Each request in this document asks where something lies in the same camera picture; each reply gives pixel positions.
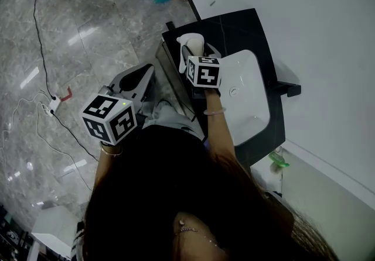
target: white basin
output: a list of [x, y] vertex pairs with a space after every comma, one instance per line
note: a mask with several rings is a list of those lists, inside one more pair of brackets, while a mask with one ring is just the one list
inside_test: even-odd
[[235, 146], [264, 130], [270, 120], [258, 60], [243, 50], [221, 60], [221, 103]]

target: power strip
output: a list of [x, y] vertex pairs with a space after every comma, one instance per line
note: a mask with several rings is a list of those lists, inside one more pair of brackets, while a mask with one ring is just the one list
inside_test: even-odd
[[49, 103], [49, 108], [48, 108], [49, 116], [53, 116], [53, 114], [56, 114], [56, 111], [61, 104], [61, 99], [57, 95], [55, 95], [54, 97], [55, 99], [52, 99]]

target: necklace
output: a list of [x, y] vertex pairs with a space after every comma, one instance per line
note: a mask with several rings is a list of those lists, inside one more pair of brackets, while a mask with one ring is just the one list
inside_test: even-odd
[[[180, 233], [183, 233], [183, 232], [189, 232], [189, 231], [191, 231], [191, 232], [195, 232], [195, 233], [198, 233], [198, 230], [197, 229], [194, 229], [194, 228], [190, 228], [190, 227], [188, 227], [188, 226], [185, 226], [185, 223], [182, 221], [182, 220], [180, 220], [179, 222], [179, 225], [180, 225], [180, 229], [179, 229], [179, 232]], [[217, 248], [219, 248], [218, 246], [217, 246], [217, 244], [214, 242], [214, 241], [212, 241], [211, 239], [209, 239], [209, 238], [207, 238], [206, 236], [204, 236], [204, 235], [202, 235], [202, 234], [199, 234], [200, 236], [202, 236], [203, 238], [206, 238], [210, 243], [212, 243], [214, 246], [216, 246]]]

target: leg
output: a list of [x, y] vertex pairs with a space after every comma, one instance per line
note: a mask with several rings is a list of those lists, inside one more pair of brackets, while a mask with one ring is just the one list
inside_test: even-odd
[[153, 113], [154, 119], [146, 121], [143, 128], [151, 125], [160, 125], [175, 129], [181, 129], [198, 137], [194, 131], [190, 119], [184, 115], [179, 114], [168, 102], [161, 101]]

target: green object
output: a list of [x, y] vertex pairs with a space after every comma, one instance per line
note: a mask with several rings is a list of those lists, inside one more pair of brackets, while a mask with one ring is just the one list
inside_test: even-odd
[[268, 157], [274, 163], [276, 163], [277, 166], [280, 166], [280, 167], [288, 167], [289, 166], [289, 163], [286, 163], [285, 159], [282, 156], [280, 156], [278, 153], [276, 153], [275, 151], [268, 154]]

